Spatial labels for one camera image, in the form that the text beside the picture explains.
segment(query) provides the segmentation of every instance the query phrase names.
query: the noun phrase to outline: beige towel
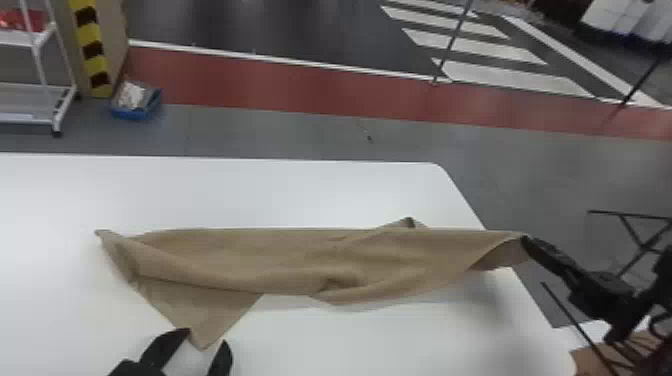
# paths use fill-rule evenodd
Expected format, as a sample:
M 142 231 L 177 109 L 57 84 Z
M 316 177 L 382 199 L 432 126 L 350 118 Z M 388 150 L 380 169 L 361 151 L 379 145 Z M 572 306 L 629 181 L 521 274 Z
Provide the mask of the beige towel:
M 123 237 L 98 230 L 128 281 L 192 343 L 215 342 L 264 293 L 349 304 L 419 294 L 467 269 L 527 259 L 512 232 L 428 229 L 193 229 Z

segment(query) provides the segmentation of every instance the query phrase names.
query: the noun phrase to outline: gray floor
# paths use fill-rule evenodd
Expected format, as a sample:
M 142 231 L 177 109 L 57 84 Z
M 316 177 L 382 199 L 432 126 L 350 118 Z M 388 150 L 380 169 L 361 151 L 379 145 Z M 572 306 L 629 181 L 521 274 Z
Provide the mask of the gray floor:
M 672 144 L 662 142 L 181 105 L 129 123 L 94 100 L 74 105 L 63 139 L 34 130 L 0 127 L 0 151 L 430 161 L 452 176 L 487 228 L 528 232 L 595 269 L 617 269 L 634 246 L 617 220 L 587 209 L 672 214 Z M 644 234 L 656 226 L 638 223 Z M 650 264 L 627 279 L 645 285 Z M 517 272 L 551 323 L 568 324 L 539 285 L 566 294 L 562 283 L 531 262 Z

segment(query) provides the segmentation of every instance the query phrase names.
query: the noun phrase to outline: metal rod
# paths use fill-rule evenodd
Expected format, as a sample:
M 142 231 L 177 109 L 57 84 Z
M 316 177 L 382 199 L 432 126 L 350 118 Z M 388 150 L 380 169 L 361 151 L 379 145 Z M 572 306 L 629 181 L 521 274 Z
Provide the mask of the metal rod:
M 44 0 L 44 5 L 47 8 L 47 12 L 49 13 L 49 19 L 52 22 L 56 22 L 56 16 L 54 13 L 54 8 L 51 6 L 51 1 L 50 0 Z M 75 75 L 72 73 L 72 66 L 70 65 L 70 58 L 68 57 L 68 50 L 65 48 L 65 42 L 63 41 L 63 36 L 61 35 L 61 29 L 56 25 L 56 30 L 54 30 L 54 34 L 56 34 L 56 40 L 58 41 L 58 46 L 61 48 L 61 56 L 63 57 L 63 63 L 65 64 L 66 71 L 68 72 L 68 78 L 70 78 L 70 91 L 72 93 L 68 93 L 68 96 L 66 97 L 67 99 L 70 99 L 72 101 L 72 98 L 74 98 L 75 95 L 77 95 L 77 83 L 75 82 Z M 69 106 L 70 103 L 63 103 L 64 106 Z M 60 132 L 61 131 L 61 120 L 63 120 L 63 116 L 54 116 L 53 123 L 51 125 L 51 129 L 55 132 Z
M 641 249 L 644 243 L 642 243 L 642 239 L 639 238 L 639 235 L 637 235 L 635 229 L 632 228 L 632 226 L 630 226 L 630 222 L 628 222 L 628 219 L 620 215 L 618 216 L 618 219 L 621 220 L 621 223 L 623 224 L 623 226 L 625 226 L 625 229 L 628 231 L 628 234 L 630 234 L 630 237 L 635 242 L 635 244 L 637 244 L 637 247 Z
M 28 33 L 28 39 L 30 40 L 30 51 L 33 54 L 33 60 L 35 61 L 35 68 L 37 70 L 37 76 L 40 79 L 40 84 L 42 85 L 42 94 L 44 94 L 44 113 L 40 115 L 49 115 L 51 122 L 54 120 L 53 109 L 49 105 L 51 102 L 51 95 L 49 94 L 49 89 L 47 88 L 47 76 L 44 73 L 44 67 L 42 66 L 42 54 L 40 53 L 39 45 L 35 44 L 35 33 L 33 32 L 33 23 L 30 19 L 28 13 L 28 3 L 26 0 L 19 0 L 19 5 L 21 6 L 21 14 L 23 15 L 23 22 L 26 23 L 26 33 Z
M 446 47 L 445 51 L 443 51 L 443 57 L 441 58 L 441 64 L 439 64 L 439 72 L 443 71 L 443 65 L 446 63 L 446 60 L 448 59 L 448 54 L 450 53 L 450 50 L 453 49 L 453 45 L 455 44 L 455 41 L 457 40 L 457 37 L 460 35 L 460 30 L 462 30 L 462 24 L 464 23 L 464 20 L 467 18 L 467 13 L 469 13 L 469 10 L 471 10 L 471 6 L 474 4 L 474 0 L 467 0 L 467 3 L 464 4 L 464 9 L 462 10 L 462 15 L 460 16 L 460 21 L 457 23 L 457 27 L 455 30 L 453 30 L 453 36 L 450 38 L 450 42 L 448 42 L 448 46 Z M 432 85 L 436 84 L 436 81 L 439 79 L 439 73 L 434 75 L 434 79 L 432 80 Z
M 642 87 L 644 82 L 646 82 L 646 80 L 649 79 L 649 76 L 651 76 L 651 74 L 656 70 L 656 68 L 658 68 L 658 66 L 663 62 L 663 60 L 665 60 L 665 58 L 666 56 L 662 52 L 658 54 L 658 57 L 656 57 L 656 60 L 653 62 L 653 64 L 651 64 L 646 73 L 644 73 L 644 75 L 639 79 L 639 81 L 637 81 L 635 86 L 632 87 L 632 90 L 630 90 L 628 95 L 626 95 L 625 98 L 623 98 L 623 100 L 621 101 L 621 106 L 625 106 L 626 104 L 628 104 L 628 102 L 630 102 L 632 96 L 635 95 L 637 90 L 639 90 L 639 88 Z
M 555 295 L 555 293 L 550 289 L 550 287 L 548 287 L 548 285 L 546 284 L 546 282 L 541 282 L 541 286 L 544 288 L 544 290 L 546 290 L 546 292 L 548 293 L 548 295 L 551 296 L 551 299 L 553 299 L 553 301 L 555 302 L 555 304 L 558 305 L 558 307 L 560 308 L 560 310 L 562 310 L 562 313 L 564 313 L 565 316 L 567 316 L 567 318 L 569 319 L 569 321 L 572 322 L 572 325 L 574 325 L 574 327 L 576 328 L 576 330 L 578 330 L 579 333 L 581 333 L 581 336 L 583 337 L 583 339 L 585 339 L 585 340 L 588 342 L 588 344 L 590 345 L 590 348 L 593 349 L 593 352 L 595 352 L 595 355 L 597 355 L 597 357 L 600 359 L 600 361 L 602 362 L 602 364 L 604 364 L 604 366 L 607 368 L 607 370 L 609 371 L 609 373 L 611 374 L 611 376 L 618 376 L 618 373 L 616 372 L 616 370 L 614 369 L 614 367 L 611 365 L 609 359 L 607 359 L 607 357 L 604 356 L 604 354 L 603 354 L 602 351 L 599 349 L 599 347 L 597 347 L 597 345 L 595 345 L 595 342 L 593 342 L 593 340 L 590 339 L 590 337 L 588 336 L 588 334 L 586 334 L 586 332 L 583 330 L 583 328 L 581 328 L 581 325 L 579 325 L 579 322 L 576 321 L 576 319 L 574 318 L 574 316 L 572 316 L 572 314 L 567 310 L 567 308 L 565 308 L 565 305 L 562 304 L 562 302 L 560 301 L 560 299 L 558 299 L 558 297 Z
M 625 266 L 624 266 L 623 268 L 621 268 L 621 270 L 619 270 L 618 273 L 616 273 L 616 276 L 618 276 L 618 277 L 623 277 L 623 276 L 625 275 L 625 273 L 629 272 L 630 269 L 631 269 L 636 263 L 638 263 L 639 260 L 641 260 L 642 257 L 644 257 L 644 255 L 646 255 L 647 253 L 648 253 L 647 250 L 641 250 L 641 249 L 640 249 L 640 251 L 639 251 L 639 252 L 632 258 L 632 260 L 630 260 L 630 262 L 628 262 L 627 264 L 625 264 Z
M 641 219 L 660 219 L 661 221 L 672 221 L 672 217 L 661 217 L 658 215 L 624 213 L 610 210 L 588 210 L 589 214 L 604 214 L 604 215 L 619 215 L 624 217 L 641 218 Z

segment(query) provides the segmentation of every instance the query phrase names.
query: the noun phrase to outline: floor marking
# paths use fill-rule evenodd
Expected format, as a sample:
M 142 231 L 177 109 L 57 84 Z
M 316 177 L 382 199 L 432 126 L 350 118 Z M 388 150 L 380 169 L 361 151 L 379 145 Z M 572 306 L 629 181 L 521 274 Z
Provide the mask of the floor marking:
M 515 17 L 511 16 L 502 16 L 505 20 L 509 21 L 513 25 L 517 26 L 519 29 L 525 31 L 526 33 L 530 34 L 532 37 L 536 38 L 540 42 L 546 44 L 548 47 L 550 47 L 552 50 L 555 50 L 565 58 L 571 60 L 575 64 L 581 66 L 588 72 L 590 72 L 592 75 L 595 77 L 599 78 L 602 80 L 604 83 L 607 85 L 613 87 L 615 90 L 619 91 L 621 94 L 624 96 L 627 95 L 630 90 L 632 90 L 632 85 L 629 83 L 625 82 L 621 78 L 617 77 L 616 75 L 612 74 L 611 72 L 607 71 L 606 69 L 602 68 L 601 66 L 593 63 L 592 61 L 588 60 L 587 58 L 583 57 L 576 51 L 572 50 L 571 48 L 565 46 L 564 44 L 558 42 L 554 38 L 548 36 L 546 33 L 543 31 L 537 29 L 536 27 L 532 26 L 531 24 Z M 650 96 L 646 95 L 645 93 L 638 91 L 634 96 L 633 99 L 635 102 L 639 105 L 644 105 L 644 106 L 660 106 L 660 102 L 657 100 L 651 98 Z
M 462 15 L 462 13 L 464 12 L 463 7 L 437 3 L 436 1 L 428 1 L 428 0 L 387 0 L 387 1 L 397 4 L 413 5 L 419 8 L 439 10 L 457 15 Z M 472 18 L 478 18 L 478 15 L 472 11 L 469 11 L 469 13 L 467 13 L 467 16 Z
M 432 59 L 439 64 L 439 59 Z M 503 86 L 516 89 L 533 90 L 544 93 L 573 95 L 594 98 L 574 81 L 558 76 L 529 73 L 511 69 L 495 68 L 485 65 L 446 61 L 443 72 L 453 81 L 474 82 L 483 85 Z
M 410 10 L 404 10 L 404 9 L 397 9 L 397 8 L 392 8 L 392 7 L 386 7 L 386 6 L 381 6 L 385 13 L 387 13 L 388 16 L 391 18 L 394 18 L 396 20 L 401 20 L 401 21 L 408 21 L 408 22 L 413 22 L 413 23 L 419 23 L 419 24 L 424 24 L 424 25 L 431 25 L 431 26 L 437 26 L 437 27 L 443 27 L 446 29 L 455 29 L 457 27 L 457 20 L 451 19 L 451 18 L 445 18 L 445 17 L 439 17 L 439 16 L 434 16 L 431 14 L 425 14 L 425 13 L 420 13 L 420 12 L 413 12 Z M 464 24 L 462 25 L 462 30 L 474 33 L 474 34 L 482 34 L 482 35 L 487 35 L 487 36 L 493 36 L 493 37 L 498 37 L 502 39 L 509 39 L 506 34 L 502 33 L 499 31 L 497 28 L 489 26 L 489 25 L 483 25 L 479 23 L 473 23 L 469 21 L 464 21 Z
M 448 46 L 451 37 L 448 35 L 441 35 L 429 33 L 426 31 L 403 29 L 404 32 L 418 45 L 433 47 L 444 50 Z M 478 54 L 489 57 L 496 57 L 500 59 L 523 61 L 527 63 L 534 63 L 546 65 L 546 62 L 538 58 L 532 52 L 518 47 L 507 46 L 504 44 L 495 44 L 488 42 L 481 42 L 471 39 L 458 38 L 453 45 L 453 50 L 458 52 L 466 52 Z
M 432 76 L 425 74 L 417 73 L 404 73 L 404 72 L 395 72 L 388 71 L 383 69 L 370 69 L 370 68 L 361 68 L 353 67 L 349 65 L 340 65 L 340 64 L 329 64 L 329 63 L 320 63 L 315 61 L 308 60 L 299 60 L 299 59 L 290 59 L 285 57 L 276 57 L 268 55 L 256 55 L 248 54 L 244 52 L 234 52 L 234 51 L 225 51 L 225 50 L 216 50 L 212 48 L 202 48 L 194 46 L 181 46 L 178 44 L 163 43 L 163 42 L 151 42 L 139 39 L 130 39 L 129 45 L 132 47 L 144 47 L 144 48 L 154 48 L 159 50 L 166 51 L 176 51 L 176 52 L 187 52 L 196 55 L 210 55 L 210 56 L 220 56 L 220 57 L 230 57 L 234 59 L 244 59 L 244 60 L 254 60 L 254 61 L 264 61 L 268 63 L 279 63 L 279 64 L 288 64 L 288 65 L 299 65 L 304 67 L 313 67 L 313 68 L 323 68 L 336 71 L 344 72 L 354 72 L 354 73 L 363 73 L 371 74 L 375 76 L 385 76 L 385 77 L 394 77 L 394 78 L 408 78 L 413 80 L 420 81 L 431 81 Z M 450 83 L 450 79 L 445 77 L 439 77 L 440 82 Z

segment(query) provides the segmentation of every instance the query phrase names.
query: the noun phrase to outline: white table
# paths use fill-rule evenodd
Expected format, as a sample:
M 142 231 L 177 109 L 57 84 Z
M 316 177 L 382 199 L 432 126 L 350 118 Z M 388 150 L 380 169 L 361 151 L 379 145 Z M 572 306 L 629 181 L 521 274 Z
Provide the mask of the white table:
M 360 228 L 404 216 L 482 228 L 432 164 L 0 154 L 0 179 L 1 375 L 104 376 L 171 329 L 121 279 L 96 228 Z M 225 338 L 233 375 L 575 370 L 508 268 L 422 296 L 341 308 L 265 296 Z M 166 372 L 204 375 L 214 350 L 183 345 Z

